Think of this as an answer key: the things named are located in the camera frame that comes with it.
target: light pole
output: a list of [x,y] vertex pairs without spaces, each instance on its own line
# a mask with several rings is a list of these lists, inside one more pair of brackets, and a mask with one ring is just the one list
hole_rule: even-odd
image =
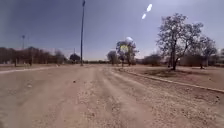
[[25,43],[25,35],[22,35],[22,39],[23,39],[23,45],[22,45],[22,50],[24,50],[24,43]]
[[84,27],[84,16],[85,16],[85,4],[86,1],[82,1],[82,28],[81,28],[81,66],[83,66],[83,27]]

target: dirt ground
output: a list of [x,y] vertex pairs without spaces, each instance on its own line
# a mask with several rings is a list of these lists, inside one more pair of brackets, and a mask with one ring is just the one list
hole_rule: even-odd
[[0,128],[223,128],[224,94],[69,66],[0,74]]
[[173,72],[166,67],[135,66],[125,67],[125,70],[224,91],[224,68],[206,67],[201,70],[199,67],[178,67],[177,71]]

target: sky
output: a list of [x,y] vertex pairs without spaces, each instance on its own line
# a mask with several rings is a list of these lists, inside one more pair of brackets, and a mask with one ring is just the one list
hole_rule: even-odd
[[[142,20],[149,4],[152,9]],[[187,23],[202,22],[203,33],[224,48],[223,0],[86,0],[84,59],[106,59],[116,43],[132,37],[138,58],[157,50],[163,16],[181,13]],[[0,0],[0,47],[35,46],[80,54],[82,0]]]

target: dirt road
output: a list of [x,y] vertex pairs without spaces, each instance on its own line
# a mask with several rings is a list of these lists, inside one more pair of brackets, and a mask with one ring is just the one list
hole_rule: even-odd
[[224,94],[103,66],[0,74],[0,128],[223,128]]

